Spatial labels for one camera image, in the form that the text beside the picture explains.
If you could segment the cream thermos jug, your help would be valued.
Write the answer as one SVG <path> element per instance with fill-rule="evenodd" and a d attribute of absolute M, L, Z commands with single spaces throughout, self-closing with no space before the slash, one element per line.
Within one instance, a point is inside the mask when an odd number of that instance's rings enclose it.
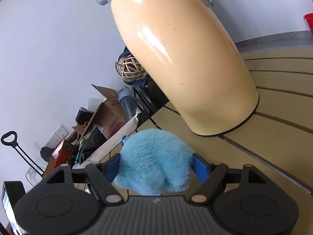
<path fill-rule="evenodd" d="M 259 95 L 213 0 L 98 0 L 111 8 L 125 46 L 197 135 L 228 132 Z"/>

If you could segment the dark blue bag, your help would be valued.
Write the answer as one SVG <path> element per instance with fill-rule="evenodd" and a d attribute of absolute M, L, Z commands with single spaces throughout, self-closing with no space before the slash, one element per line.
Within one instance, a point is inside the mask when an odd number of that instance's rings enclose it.
<path fill-rule="evenodd" d="M 125 46 L 124 51 L 119 55 L 117 63 L 122 64 L 128 56 L 132 56 L 132 53 L 129 49 Z"/>

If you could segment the black suitcase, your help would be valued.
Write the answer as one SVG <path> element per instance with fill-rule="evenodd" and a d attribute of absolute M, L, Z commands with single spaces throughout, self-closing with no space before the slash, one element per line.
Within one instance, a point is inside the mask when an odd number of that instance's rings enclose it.
<path fill-rule="evenodd" d="M 169 102 L 169 99 L 153 80 L 145 85 L 141 83 L 133 86 L 131 97 L 137 108 L 147 119 Z"/>

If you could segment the red plastic bucket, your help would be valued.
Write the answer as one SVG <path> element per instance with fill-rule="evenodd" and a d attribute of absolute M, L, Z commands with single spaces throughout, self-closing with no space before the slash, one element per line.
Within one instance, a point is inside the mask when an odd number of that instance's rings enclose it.
<path fill-rule="evenodd" d="M 313 12 L 304 15 L 303 20 L 310 31 L 313 32 Z"/>

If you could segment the white wall socket strip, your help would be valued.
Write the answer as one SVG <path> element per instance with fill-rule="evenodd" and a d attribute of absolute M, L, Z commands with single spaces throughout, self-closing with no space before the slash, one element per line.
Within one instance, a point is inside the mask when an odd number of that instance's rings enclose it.
<path fill-rule="evenodd" d="M 45 143 L 45 146 L 54 149 L 62 140 L 66 138 L 67 135 L 68 131 L 66 130 L 66 128 L 63 125 L 60 125 Z"/>

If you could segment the light blue fluffy cloth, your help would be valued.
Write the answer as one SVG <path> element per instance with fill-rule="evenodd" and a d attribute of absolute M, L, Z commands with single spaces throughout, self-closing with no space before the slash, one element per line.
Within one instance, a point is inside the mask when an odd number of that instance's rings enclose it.
<path fill-rule="evenodd" d="M 143 196 L 189 188 L 194 151 L 181 138 L 161 129 L 145 129 L 122 142 L 114 184 Z"/>

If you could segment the open brown cardboard box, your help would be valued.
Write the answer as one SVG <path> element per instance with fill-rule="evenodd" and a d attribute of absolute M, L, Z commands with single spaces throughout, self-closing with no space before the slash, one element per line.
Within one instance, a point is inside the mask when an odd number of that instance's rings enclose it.
<path fill-rule="evenodd" d="M 118 92 L 94 84 L 92 86 L 104 97 L 104 101 L 97 105 L 91 118 L 84 121 L 82 125 L 72 128 L 81 135 L 80 139 L 88 138 L 95 128 L 102 132 L 106 139 L 109 139 L 125 125 Z"/>

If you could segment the clear water bottle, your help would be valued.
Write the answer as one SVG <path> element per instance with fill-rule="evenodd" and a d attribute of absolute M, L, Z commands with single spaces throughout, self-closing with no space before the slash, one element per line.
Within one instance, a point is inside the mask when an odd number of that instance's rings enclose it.
<path fill-rule="evenodd" d="M 118 100 L 126 123 L 136 115 L 137 110 L 137 107 L 132 100 L 131 93 L 132 92 L 128 87 L 122 87 L 118 91 Z"/>

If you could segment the woven rattan ball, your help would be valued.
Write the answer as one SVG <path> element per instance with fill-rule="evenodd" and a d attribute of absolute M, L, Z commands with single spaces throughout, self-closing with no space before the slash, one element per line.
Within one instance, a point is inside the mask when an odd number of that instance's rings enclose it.
<path fill-rule="evenodd" d="M 146 70 L 132 54 L 124 55 L 115 62 L 115 69 L 127 84 L 136 83 L 147 75 Z"/>

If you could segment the tan folding camping table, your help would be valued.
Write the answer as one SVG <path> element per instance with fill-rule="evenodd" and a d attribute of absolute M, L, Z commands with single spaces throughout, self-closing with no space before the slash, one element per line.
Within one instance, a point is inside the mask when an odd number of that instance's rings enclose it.
<path fill-rule="evenodd" d="M 259 103 L 241 126 L 216 137 L 200 137 L 169 103 L 140 129 L 171 131 L 210 158 L 225 154 L 243 162 L 252 156 L 312 193 L 312 49 L 246 52 L 243 58 Z"/>

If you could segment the orange cardboard box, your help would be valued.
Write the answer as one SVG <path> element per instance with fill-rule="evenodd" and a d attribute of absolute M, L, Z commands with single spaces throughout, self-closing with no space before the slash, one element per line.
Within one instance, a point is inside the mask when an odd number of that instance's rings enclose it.
<path fill-rule="evenodd" d="M 52 157 L 55 159 L 55 163 L 52 169 L 56 169 L 58 166 L 67 163 L 69 160 L 69 156 L 73 151 L 73 144 L 70 143 L 67 139 L 62 140 L 54 152 L 52 153 Z"/>

